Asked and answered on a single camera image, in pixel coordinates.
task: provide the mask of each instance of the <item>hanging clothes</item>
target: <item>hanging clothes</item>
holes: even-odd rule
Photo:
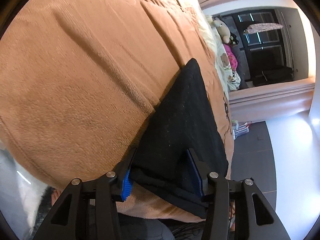
[[[261,33],[271,30],[282,29],[283,26],[278,23],[257,23],[251,24],[248,28],[244,31],[245,34],[253,34],[253,33]]]
[[[244,32],[250,25],[252,24],[257,24],[257,23],[261,23],[259,21],[244,21],[244,22],[239,22],[237,24],[237,28],[240,32]]]

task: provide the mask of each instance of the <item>blue gripper pad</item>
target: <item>blue gripper pad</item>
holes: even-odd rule
[[[121,198],[123,201],[125,201],[127,197],[130,196],[132,186],[133,186],[133,180],[129,179],[129,173],[130,173],[130,170],[127,171],[127,174],[125,175],[124,180],[122,182]]]
[[[202,198],[204,197],[204,193],[202,190],[202,179],[200,177],[199,171],[196,167],[196,164],[193,161],[193,158],[189,150],[187,150],[187,154],[188,154],[188,171],[191,174],[191,178],[192,178],[191,182],[195,190],[195,194],[196,196]]]

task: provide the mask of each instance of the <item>person's foot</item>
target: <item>person's foot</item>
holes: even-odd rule
[[[232,219],[235,216],[235,213],[236,213],[235,203],[231,202],[231,206],[229,207],[229,219]],[[230,227],[230,231],[235,231],[235,229],[236,229],[236,223],[235,221],[233,221]]]
[[[55,189],[51,194],[51,205],[57,201],[58,197],[61,195],[61,190]]]

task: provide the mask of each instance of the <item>tan fleece blanket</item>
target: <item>tan fleece blanket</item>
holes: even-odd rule
[[[33,176],[63,189],[96,179],[138,144],[179,69],[195,58],[231,163],[214,54],[176,0],[30,0],[0,41],[0,138]],[[135,185],[118,210],[198,217]]]

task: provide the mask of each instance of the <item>metal screw cap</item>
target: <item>metal screw cap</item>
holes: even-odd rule
[[[252,179],[245,179],[245,180],[244,180],[244,183],[247,184],[248,186],[253,185]]]
[[[219,174],[216,173],[216,172],[210,172],[210,173],[209,173],[209,176],[210,176],[211,178],[216,179],[217,177],[219,177]]]
[[[108,178],[113,178],[115,175],[116,175],[116,173],[114,171],[107,172],[107,177]]]
[[[72,181],[71,181],[71,184],[72,185],[78,185],[80,183],[80,180],[79,179],[73,179]]]

